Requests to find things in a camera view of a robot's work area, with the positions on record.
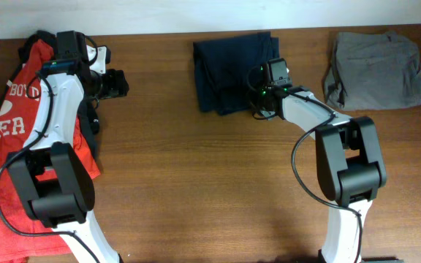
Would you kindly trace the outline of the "dark teal shorts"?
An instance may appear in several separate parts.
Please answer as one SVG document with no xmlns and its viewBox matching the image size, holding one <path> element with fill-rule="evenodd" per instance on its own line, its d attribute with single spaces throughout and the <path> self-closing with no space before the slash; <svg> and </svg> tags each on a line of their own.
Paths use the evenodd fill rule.
<svg viewBox="0 0 421 263">
<path fill-rule="evenodd" d="M 194 81 L 200 110 L 219 115 L 247 110 L 248 73 L 279 57 L 279 40 L 269 31 L 194 42 Z"/>
</svg>

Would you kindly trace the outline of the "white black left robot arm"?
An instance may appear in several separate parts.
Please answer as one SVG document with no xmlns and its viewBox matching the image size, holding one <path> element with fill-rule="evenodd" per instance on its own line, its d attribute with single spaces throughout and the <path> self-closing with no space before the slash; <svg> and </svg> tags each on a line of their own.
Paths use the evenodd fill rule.
<svg viewBox="0 0 421 263">
<path fill-rule="evenodd" d="M 121 262 L 94 214 L 93 181 L 74 150 L 82 102 L 124 97 L 123 71 L 107 69 L 111 51 L 77 31 L 58 32 L 54 57 L 42 64 L 37 116 L 28 139 L 8 155 L 8 171 L 27 216 L 44 236 L 60 236 L 79 262 Z"/>
</svg>

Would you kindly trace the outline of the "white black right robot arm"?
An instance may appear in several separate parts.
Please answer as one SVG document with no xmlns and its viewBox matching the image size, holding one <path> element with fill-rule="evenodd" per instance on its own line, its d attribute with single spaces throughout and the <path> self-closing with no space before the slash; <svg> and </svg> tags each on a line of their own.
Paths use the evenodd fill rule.
<svg viewBox="0 0 421 263">
<path fill-rule="evenodd" d="M 353 118 L 319 101 L 303 86 L 294 86 L 287 63 L 275 58 L 247 74 L 250 105 L 257 120 L 279 117 L 303 130 L 290 154 L 296 181 L 316 202 L 326 206 L 327 234 L 318 262 L 362 262 L 365 218 L 387 181 L 373 120 Z M 297 169 L 297 151 L 307 138 L 315 141 L 318 197 Z"/>
</svg>

